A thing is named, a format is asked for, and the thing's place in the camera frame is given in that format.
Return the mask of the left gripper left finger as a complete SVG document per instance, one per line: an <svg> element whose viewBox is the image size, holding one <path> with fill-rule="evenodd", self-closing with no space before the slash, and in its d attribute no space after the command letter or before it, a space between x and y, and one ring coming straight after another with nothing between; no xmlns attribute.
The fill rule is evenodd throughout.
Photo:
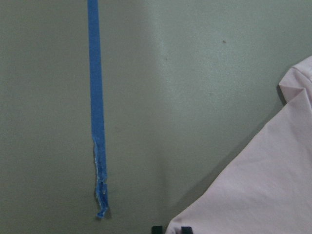
<svg viewBox="0 0 312 234"><path fill-rule="evenodd" d="M151 234L163 234L163 226L152 226Z"/></svg>

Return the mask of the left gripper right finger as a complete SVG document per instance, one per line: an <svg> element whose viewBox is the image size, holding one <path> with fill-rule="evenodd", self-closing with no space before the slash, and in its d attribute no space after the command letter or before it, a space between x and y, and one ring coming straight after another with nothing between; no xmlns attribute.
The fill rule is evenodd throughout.
<svg viewBox="0 0 312 234"><path fill-rule="evenodd" d="M181 234L192 234L192 227L182 226L181 227Z"/></svg>

